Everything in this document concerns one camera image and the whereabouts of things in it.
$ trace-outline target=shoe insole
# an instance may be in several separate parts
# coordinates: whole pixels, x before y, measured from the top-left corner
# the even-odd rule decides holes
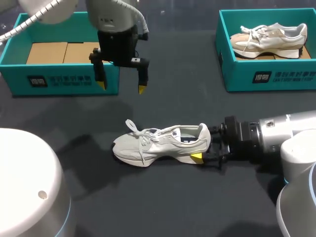
[[[196,137],[181,137],[181,142],[190,143],[190,142],[195,142],[196,140],[197,140]]]
[[[186,134],[186,133],[181,134],[181,142],[190,143],[190,142],[195,142],[196,140],[197,138],[193,135]]]

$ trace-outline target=table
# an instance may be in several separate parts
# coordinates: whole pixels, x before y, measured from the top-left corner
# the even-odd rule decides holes
[[[281,237],[274,204],[282,186],[278,171],[248,158],[230,161],[224,173],[172,159],[137,168],[118,163],[111,153],[112,141],[128,131],[126,119],[140,128],[211,126],[230,115],[242,121],[314,110],[313,91],[224,88],[214,48],[217,12],[294,4],[263,2],[140,0],[152,27],[150,40],[138,45],[139,54],[151,60],[143,95],[132,69],[121,70],[119,95],[108,97],[12,98],[0,80],[1,125],[41,137],[58,154],[77,211],[78,237]],[[10,22],[18,11],[8,13]]]

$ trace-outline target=white sneaker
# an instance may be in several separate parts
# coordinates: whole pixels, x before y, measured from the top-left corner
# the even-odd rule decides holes
[[[299,58],[307,38],[307,26],[284,27],[279,23],[248,29],[231,36],[234,52],[241,57],[256,58],[262,53],[273,53],[283,58]]]
[[[114,141],[113,152],[120,160],[135,166],[147,167],[163,156],[180,162],[198,164],[190,155],[206,152],[211,135],[204,123],[199,126],[172,126],[162,130],[151,128],[138,131],[131,120],[126,125],[133,131]]]

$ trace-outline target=cardboard box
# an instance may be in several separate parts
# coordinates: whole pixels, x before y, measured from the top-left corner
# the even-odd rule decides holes
[[[300,59],[235,57],[230,36],[240,26],[306,23],[308,40]],[[316,89],[316,11],[299,9],[221,10],[216,31],[216,51],[227,91],[311,90]]]
[[[20,14],[15,26],[27,18]],[[14,96],[117,94],[118,67],[104,62],[106,90],[95,81],[89,60],[95,47],[99,47],[97,30],[86,12],[76,12],[63,23],[35,23],[11,38],[0,59],[0,71]]]

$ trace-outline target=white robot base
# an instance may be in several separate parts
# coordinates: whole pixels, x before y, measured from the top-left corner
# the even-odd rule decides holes
[[[0,129],[0,237],[73,237],[74,208],[55,152],[39,137]]]

